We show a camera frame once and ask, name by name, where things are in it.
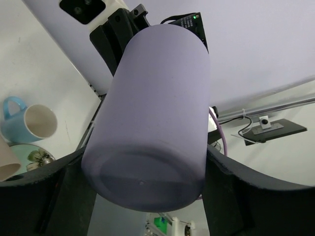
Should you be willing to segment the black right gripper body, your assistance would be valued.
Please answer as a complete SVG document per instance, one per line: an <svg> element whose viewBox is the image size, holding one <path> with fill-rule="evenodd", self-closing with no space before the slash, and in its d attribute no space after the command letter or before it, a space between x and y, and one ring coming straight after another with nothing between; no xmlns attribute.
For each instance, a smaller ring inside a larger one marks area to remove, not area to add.
<svg viewBox="0 0 315 236"><path fill-rule="evenodd" d="M170 16L162 20L159 25L149 25L146 15L147 10L142 4L131 10L135 21L143 20L139 27L141 31L136 38L151 41L155 46L175 47L181 49L201 49L208 51L207 39L203 26L201 13L187 13L184 15Z"/></svg>

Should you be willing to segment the beige cup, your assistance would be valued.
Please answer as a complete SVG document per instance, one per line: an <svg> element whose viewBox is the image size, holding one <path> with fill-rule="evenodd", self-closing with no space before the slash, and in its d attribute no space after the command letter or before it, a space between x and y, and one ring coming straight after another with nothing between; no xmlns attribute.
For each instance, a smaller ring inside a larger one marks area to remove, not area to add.
<svg viewBox="0 0 315 236"><path fill-rule="evenodd" d="M21 168L21 162L5 140L0 137L0 180L12 177Z"/></svg>

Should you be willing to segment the lavender cup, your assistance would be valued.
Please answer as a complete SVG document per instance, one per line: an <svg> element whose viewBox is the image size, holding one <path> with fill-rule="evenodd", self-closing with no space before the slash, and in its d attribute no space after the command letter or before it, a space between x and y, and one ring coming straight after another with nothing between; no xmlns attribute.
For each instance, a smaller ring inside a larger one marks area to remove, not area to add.
<svg viewBox="0 0 315 236"><path fill-rule="evenodd" d="M82 170L108 201L144 212L184 208L206 168L210 57L175 25L154 25L126 46L87 143Z"/></svg>

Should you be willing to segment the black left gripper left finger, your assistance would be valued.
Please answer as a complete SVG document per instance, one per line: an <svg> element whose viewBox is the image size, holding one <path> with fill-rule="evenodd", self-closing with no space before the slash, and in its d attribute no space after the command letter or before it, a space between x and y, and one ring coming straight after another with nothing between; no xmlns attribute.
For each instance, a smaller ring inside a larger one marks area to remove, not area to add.
<svg viewBox="0 0 315 236"><path fill-rule="evenodd" d="M2 236L85 236L96 192L82 170L81 148L0 184Z"/></svg>

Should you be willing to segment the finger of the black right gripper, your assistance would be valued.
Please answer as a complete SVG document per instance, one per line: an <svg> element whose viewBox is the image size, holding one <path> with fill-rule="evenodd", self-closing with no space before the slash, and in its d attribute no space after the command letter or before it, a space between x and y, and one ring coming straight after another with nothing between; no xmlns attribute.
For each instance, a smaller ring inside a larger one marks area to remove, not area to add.
<svg viewBox="0 0 315 236"><path fill-rule="evenodd" d="M119 8L108 20L90 33L90 41L114 75L123 52L134 36L129 11Z"/></svg>

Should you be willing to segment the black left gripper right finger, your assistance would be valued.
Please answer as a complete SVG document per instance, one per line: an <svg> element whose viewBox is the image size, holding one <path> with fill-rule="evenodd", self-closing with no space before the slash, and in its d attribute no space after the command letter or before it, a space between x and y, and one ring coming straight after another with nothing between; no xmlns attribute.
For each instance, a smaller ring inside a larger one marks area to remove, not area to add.
<svg viewBox="0 0 315 236"><path fill-rule="evenodd" d="M255 171L212 146L202 192L212 236L313 236L315 189Z"/></svg>

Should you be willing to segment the light blue mug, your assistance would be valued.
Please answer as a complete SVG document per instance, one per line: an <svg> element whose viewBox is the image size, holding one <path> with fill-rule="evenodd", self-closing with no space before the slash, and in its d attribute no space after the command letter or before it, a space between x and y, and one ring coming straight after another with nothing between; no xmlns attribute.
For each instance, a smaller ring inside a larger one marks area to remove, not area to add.
<svg viewBox="0 0 315 236"><path fill-rule="evenodd" d="M2 135L11 143L33 143L53 136L58 128L55 113L41 104L27 106L19 97L3 101Z"/></svg>

